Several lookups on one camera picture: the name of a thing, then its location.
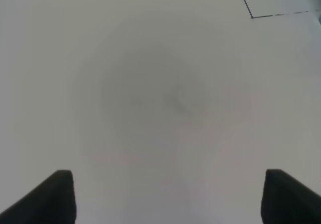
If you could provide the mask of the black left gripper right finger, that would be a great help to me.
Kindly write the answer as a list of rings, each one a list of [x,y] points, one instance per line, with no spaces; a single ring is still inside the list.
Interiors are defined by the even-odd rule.
[[[320,195],[283,170],[268,169],[260,213],[264,224],[320,224]]]

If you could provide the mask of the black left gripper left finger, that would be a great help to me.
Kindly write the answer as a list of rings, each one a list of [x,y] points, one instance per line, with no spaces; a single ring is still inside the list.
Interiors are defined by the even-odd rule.
[[[1,223],[75,223],[73,174],[58,170],[1,213]]]

